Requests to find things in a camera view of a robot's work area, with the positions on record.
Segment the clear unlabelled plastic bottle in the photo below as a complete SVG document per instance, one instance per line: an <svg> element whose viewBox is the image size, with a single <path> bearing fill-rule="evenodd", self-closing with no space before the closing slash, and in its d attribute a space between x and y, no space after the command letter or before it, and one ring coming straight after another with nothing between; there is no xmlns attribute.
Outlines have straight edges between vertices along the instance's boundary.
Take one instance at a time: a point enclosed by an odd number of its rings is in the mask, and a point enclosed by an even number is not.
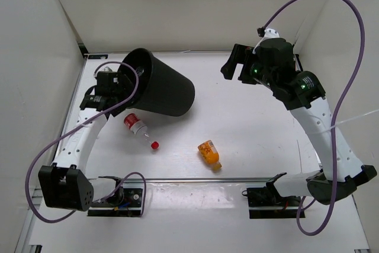
<svg viewBox="0 0 379 253"><path fill-rule="evenodd" d="M143 69L142 67L139 66L139 67L136 69L136 72L137 72L138 76L142 76L142 75L144 74L144 69Z"/></svg>

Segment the red label water bottle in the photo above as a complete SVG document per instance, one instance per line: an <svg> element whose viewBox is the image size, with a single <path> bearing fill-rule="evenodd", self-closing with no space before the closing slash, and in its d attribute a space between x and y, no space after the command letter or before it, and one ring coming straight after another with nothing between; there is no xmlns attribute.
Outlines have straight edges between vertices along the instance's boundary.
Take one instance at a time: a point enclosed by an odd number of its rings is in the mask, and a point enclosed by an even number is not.
<svg viewBox="0 0 379 253"><path fill-rule="evenodd" d="M159 142L149 135L146 124L136 114L130 113L126 115L124 125L134 134L137 140L144 143L151 150L158 150Z"/></svg>

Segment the black plastic waste bin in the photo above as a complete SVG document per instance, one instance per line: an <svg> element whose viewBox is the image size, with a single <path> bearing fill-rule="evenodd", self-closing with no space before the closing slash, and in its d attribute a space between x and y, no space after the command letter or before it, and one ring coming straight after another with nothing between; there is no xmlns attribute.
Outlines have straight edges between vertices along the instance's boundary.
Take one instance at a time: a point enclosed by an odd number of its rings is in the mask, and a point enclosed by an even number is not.
<svg viewBox="0 0 379 253"><path fill-rule="evenodd" d="M130 52L123 62L135 71L140 66L144 74L127 108L150 111L167 116L183 116L190 110L195 99L194 84L156 58L151 51L138 48Z"/></svg>

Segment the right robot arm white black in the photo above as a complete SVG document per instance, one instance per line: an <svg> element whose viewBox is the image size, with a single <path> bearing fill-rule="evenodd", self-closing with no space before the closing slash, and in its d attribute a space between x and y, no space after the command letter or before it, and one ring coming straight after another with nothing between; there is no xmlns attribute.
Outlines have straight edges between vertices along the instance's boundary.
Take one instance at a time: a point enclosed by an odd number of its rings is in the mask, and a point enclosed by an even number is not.
<svg viewBox="0 0 379 253"><path fill-rule="evenodd" d="M336 199L350 196L360 185L372 180L377 171L356 157L339 129L335 129L336 155L332 154L332 113L326 92L317 76L296 68L293 46L283 38L264 40L257 48L235 44L221 73L231 80L241 64L238 79L244 84L261 84L281 101L299 122L315 149L320 170L271 178L260 190L258 200L278 206L287 197L310 196L328 205L332 195L333 161L337 161Z"/></svg>

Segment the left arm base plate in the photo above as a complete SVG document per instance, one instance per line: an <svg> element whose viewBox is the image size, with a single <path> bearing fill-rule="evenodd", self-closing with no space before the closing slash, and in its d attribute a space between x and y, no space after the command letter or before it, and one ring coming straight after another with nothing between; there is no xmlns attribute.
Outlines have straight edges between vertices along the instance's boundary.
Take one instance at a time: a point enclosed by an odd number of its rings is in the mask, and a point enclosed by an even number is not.
<svg viewBox="0 0 379 253"><path fill-rule="evenodd" d="M111 197L96 201L87 211L88 217L142 217L146 186L142 182L124 183Z"/></svg>

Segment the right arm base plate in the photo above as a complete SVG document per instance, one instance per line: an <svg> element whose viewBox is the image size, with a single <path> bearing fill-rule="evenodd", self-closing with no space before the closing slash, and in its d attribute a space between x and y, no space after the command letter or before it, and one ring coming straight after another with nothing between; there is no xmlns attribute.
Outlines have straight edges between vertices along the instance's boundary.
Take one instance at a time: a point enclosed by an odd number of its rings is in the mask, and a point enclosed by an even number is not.
<svg viewBox="0 0 379 253"><path fill-rule="evenodd" d="M274 197L266 187L247 188L241 192L247 198L250 219L296 219L300 197Z"/></svg>

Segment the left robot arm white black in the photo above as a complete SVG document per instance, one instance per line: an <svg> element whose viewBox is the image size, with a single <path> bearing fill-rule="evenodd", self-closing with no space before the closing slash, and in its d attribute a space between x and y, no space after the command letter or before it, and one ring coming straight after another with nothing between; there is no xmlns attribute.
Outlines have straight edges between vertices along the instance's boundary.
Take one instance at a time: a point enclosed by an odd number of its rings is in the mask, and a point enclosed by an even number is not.
<svg viewBox="0 0 379 253"><path fill-rule="evenodd" d="M117 116L134 97L139 76L120 63L117 71L97 67L96 84L87 89L79 105L74 129L63 135L66 143L49 166L38 172L47 207L86 211L95 200L95 186L85 176L95 141L110 116Z"/></svg>

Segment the orange juice bottle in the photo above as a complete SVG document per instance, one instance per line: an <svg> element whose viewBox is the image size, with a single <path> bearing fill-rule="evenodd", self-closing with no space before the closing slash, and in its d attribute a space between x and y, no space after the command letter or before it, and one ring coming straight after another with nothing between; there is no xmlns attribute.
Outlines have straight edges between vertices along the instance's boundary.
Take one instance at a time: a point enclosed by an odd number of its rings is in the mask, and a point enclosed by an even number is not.
<svg viewBox="0 0 379 253"><path fill-rule="evenodd" d="M221 170L219 153L211 140L207 140L198 146L198 151L205 164L213 171Z"/></svg>

